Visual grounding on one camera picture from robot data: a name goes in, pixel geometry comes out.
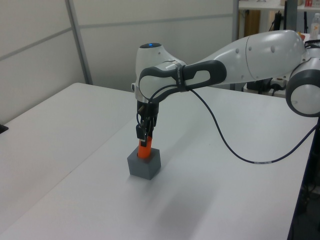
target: white wall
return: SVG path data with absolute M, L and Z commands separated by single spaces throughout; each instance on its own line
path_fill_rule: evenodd
M 187 64 L 229 44 L 236 0 L 72 0 L 94 85 L 131 91 L 140 45 L 161 43 Z
M 0 0 L 0 124 L 84 83 L 64 0 Z

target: black strap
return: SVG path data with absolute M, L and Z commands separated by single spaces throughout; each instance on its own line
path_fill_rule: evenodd
M 175 64 L 175 69 L 176 69 L 176 78 L 175 78 L 175 82 L 176 82 L 176 87 L 178 88 L 179 92 L 186 92 L 186 83 L 184 80 L 184 76 L 183 76 L 183 67 L 179 62 L 177 61 L 173 61 L 173 64 Z

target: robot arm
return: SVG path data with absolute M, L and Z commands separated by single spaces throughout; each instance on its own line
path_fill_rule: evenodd
M 152 137 L 156 125 L 159 102 L 170 94 L 271 77 L 290 79 L 286 101 L 294 112 L 320 117 L 320 50 L 310 50 L 305 49 L 300 36 L 291 30 L 239 39 L 190 65 L 169 54 L 158 43 L 142 45 L 137 52 L 137 79 L 132 86 L 141 115 L 138 138 L 143 146 L 147 145 L 147 137 Z M 152 106 L 147 109 L 153 95 Z

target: orange cylinder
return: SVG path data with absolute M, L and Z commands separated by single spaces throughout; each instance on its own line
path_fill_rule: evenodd
M 150 156 L 151 143 L 152 143 L 152 137 L 150 136 L 148 136 L 146 139 L 146 146 L 141 146 L 141 140 L 139 141 L 138 158 L 146 159 L 147 157 Z

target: gray cube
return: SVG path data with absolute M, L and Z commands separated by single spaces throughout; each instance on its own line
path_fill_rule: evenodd
M 128 166 L 131 175 L 151 180 L 161 168 L 159 149 L 151 148 L 148 158 L 139 158 L 138 147 L 128 156 Z

